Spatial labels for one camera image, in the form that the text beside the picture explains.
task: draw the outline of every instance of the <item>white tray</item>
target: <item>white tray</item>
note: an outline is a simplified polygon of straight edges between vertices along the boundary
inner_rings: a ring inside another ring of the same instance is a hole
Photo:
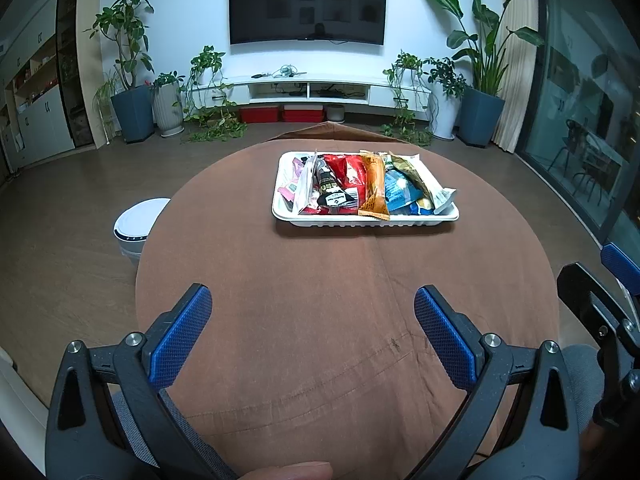
[[[343,153],[343,152],[318,152],[318,155],[331,153],[333,155],[359,155],[359,153]],[[287,152],[280,157],[278,164],[278,175],[276,176],[276,185],[273,190],[273,204],[271,211],[276,218],[291,222],[293,225],[300,227],[312,226],[330,226],[330,227],[356,227],[356,226],[404,226],[404,225],[437,225],[440,222],[453,222],[460,217],[460,212],[455,203],[451,203],[439,215],[391,215],[390,220],[379,220],[371,216],[359,215],[295,215],[285,202],[282,195],[278,192],[278,188],[287,183],[287,172],[293,165],[294,158],[303,156],[312,156],[314,152]]]

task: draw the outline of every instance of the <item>brown tablecloth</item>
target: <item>brown tablecloth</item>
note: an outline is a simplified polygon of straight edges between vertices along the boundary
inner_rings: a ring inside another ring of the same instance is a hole
[[[460,219],[301,228],[272,216],[283,153],[361,148],[420,153],[458,190]],[[213,164],[176,193],[145,244],[140,329],[193,282],[210,288],[213,314],[169,393],[239,474],[309,460],[330,461],[335,478],[412,469],[464,397],[415,319],[421,285],[510,344],[558,338],[554,277],[524,218],[473,173],[410,144],[271,140]]]

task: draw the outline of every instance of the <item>black screen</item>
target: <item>black screen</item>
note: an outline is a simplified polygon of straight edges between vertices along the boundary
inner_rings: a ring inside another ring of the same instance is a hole
[[[229,0],[231,44],[335,40],[383,44],[386,0]]]

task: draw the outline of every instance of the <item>blue gripper pad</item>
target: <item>blue gripper pad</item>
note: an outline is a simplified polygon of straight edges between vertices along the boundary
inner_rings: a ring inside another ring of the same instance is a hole
[[[180,313],[150,355],[148,378],[155,390],[174,384],[189,352],[211,316],[212,299],[206,286],[200,285],[190,297],[185,296],[180,301],[185,301],[186,304],[181,307]]]
[[[424,287],[414,299],[415,317],[456,388],[470,392],[476,384],[476,361],[449,318]]]
[[[629,294],[640,295],[640,269],[615,244],[607,244],[602,248],[600,261],[620,280]]]

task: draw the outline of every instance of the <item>sliding door frame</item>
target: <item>sliding door frame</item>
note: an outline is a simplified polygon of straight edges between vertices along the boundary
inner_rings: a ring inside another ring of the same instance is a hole
[[[548,0],[538,0],[538,30],[544,36],[544,38],[548,38]],[[638,38],[635,34],[632,35],[636,43],[638,42]],[[530,156],[525,151],[525,147],[527,145],[527,141],[531,135],[531,131],[533,128],[534,121],[536,119],[536,114],[538,111],[538,103],[540,97],[542,96],[543,83],[545,81],[545,56],[546,56],[546,47],[545,45],[539,46],[536,51],[536,62],[533,74],[533,80],[531,83],[531,92],[529,94],[529,101],[527,103],[527,110],[524,116],[524,120],[522,122],[522,130],[520,137],[518,138],[518,143],[516,145],[516,153],[534,170],[536,170],[540,175],[542,175],[545,180],[549,183],[550,186],[556,190],[556,192],[562,197],[562,199],[567,202],[571,208],[575,212],[577,212],[580,219],[587,226],[589,231],[597,238],[600,243],[604,243],[607,239],[607,236],[611,232],[613,225],[622,208],[625,204],[626,197],[628,196],[631,188],[633,186],[634,177],[638,172],[638,167],[640,166],[640,146],[636,146],[634,149],[631,161],[626,168],[626,170],[620,169],[620,171],[625,171],[625,174],[622,175],[622,183],[620,185],[620,189],[607,212],[607,216],[602,223],[602,225],[598,225],[589,215],[588,213],[580,206],[580,203],[572,196],[572,194],[564,188],[562,185],[557,183],[553,178],[549,176],[549,172],[546,169],[546,166],[543,166],[538,161],[536,161],[532,156]]]

